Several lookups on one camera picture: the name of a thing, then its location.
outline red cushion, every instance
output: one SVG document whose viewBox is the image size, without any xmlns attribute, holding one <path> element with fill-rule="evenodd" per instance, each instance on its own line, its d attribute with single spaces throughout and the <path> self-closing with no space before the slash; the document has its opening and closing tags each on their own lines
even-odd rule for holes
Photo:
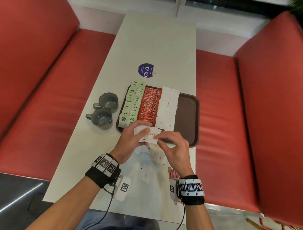
<svg viewBox="0 0 303 230">
<path fill-rule="evenodd" d="M 67 0 L 1 0 L 0 137 L 79 25 Z"/>
<path fill-rule="evenodd" d="M 205 201 L 259 212 L 234 58 L 197 50 L 196 96 L 196 173 Z"/>
<path fill-rule="evenodd" d="M 0 172 L 52 179 L 114 39 L 77 32 L 0 143 Z"/>
<path fill-rule="evenodd" d="M 303 227 L 303 36 L 284 12 L 237 52 L 261 211 Z"/>
</svg>

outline floor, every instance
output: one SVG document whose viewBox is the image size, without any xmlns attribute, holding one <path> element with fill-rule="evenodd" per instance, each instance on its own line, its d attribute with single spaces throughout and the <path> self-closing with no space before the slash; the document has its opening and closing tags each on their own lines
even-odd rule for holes
<svg viewBox="0 0 303 230">
<path fill-rule="evenodd" d="M 0 228 L 1 230 L 24 230 L 52 203 L 42 201 L 49 186 L 48 181 L 0 174 Z M 235 210 L 216 205 L 207 205 L 215 230 L 256 230 L 246 218 L 259 223 L 260 214 Z M 271 219 L 264 223 L 273 230 L 281 227 Z M 161 230 L 175 230 L 178 224 L 159 222 Z"/>
</svg>

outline wrist-mounted device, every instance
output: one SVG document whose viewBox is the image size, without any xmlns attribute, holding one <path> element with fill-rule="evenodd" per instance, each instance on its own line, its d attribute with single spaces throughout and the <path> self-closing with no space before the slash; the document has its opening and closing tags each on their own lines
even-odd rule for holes
<svg viewBox="0 0 303 230">
<path fill-rule="evenodd" d="M 185 205 L 204 204 L 204 190 L 197 175 L 170 179 L 170 196 L 173 201 L 182 200 Z"/>
<path fill-rule="evenodd" d="M 121 173 L 119 163 L 110 155 L 100 155 L 92 164 L 91 168 L 85 173 L 100 188 L 105 185 L 113 185 Z"/>
</svg>

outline hand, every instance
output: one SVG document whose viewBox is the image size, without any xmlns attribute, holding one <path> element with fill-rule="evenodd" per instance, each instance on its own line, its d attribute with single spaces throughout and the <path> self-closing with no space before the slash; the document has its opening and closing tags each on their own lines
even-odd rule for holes
<svg viewBox="0 0 303 230">
<path fill-rule="evenodd" d="M 116 146 L 109 153 L 119 164 L 125 163 L 134 152 L 135 148 L 141 145 L 148 145 L 147 142 L 139 142 L 139 140 L 149 133 L 149 128 L 143 129 L 137 135 L 134 135 L 134 128 L 139 125 L 151 126 L 147 121 L 137 120 L 130 126 L 124 128 Z"/>
<path fill-rule="evenodd" d="M 160 138 L 168 138 L 176 146 L 169 148 Z M 189 159 L 189 143 L 183 139 L 179 132 L 161 132 L 154 139 L 159 139 L 157 144 L 163 149 L 169 164 L 180 175 L 181 178 L 194 175 Z"/>
</svg>

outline left hand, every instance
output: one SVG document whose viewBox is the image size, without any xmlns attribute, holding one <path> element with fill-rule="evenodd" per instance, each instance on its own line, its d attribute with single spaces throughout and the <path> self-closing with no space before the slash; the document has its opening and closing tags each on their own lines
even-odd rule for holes
<svg viewBox="0 0 303 230">
<path fill-rule="evenodd" d="M 146 128 L 137 135 L 134 135 L 134 128 L 139 125 L 151 126 L 152 124 L 148 121 L 137 120 L 130 126 L 125 127 L 116 146 L 109 153 L 119 164 L 125 163 L 130 158 L 136 147 L 148 145 L 147 142 L 139 142 L 139 140 L 149 133 L 149 128 Z"/>
</svg>

